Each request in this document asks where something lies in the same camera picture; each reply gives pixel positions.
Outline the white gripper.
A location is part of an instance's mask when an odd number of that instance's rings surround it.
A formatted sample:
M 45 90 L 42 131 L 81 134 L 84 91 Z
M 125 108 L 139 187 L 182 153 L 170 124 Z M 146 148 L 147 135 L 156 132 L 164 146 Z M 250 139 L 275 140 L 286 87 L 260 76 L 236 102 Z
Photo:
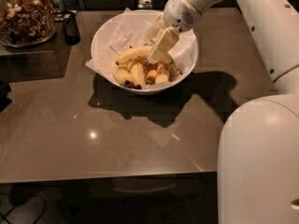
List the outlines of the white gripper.
M 169 50 L 177 44 L 179 31 L 191 30 L 201 17 L 202 15 L 188 0 L 168 0 L 164 7 L 164 14 L 158 15 L 145 33 L 145 37 L 153 42 L 148 61 L 171 63 L 172 57 L 169 55 Z M 164 28 L 164 22 L 173 27 Z

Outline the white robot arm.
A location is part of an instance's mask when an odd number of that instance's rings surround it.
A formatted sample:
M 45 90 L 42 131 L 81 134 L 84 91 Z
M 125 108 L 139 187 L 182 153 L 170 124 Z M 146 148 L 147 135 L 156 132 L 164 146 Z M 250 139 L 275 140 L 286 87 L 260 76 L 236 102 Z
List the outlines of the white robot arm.
M 149 28 L 189 31 L 223 0 L 168 0 Z M 236 0 L 277 94 L 240 106 L 218 151 L 219 224 L 299 224 L 299 13 L 288 0 Z

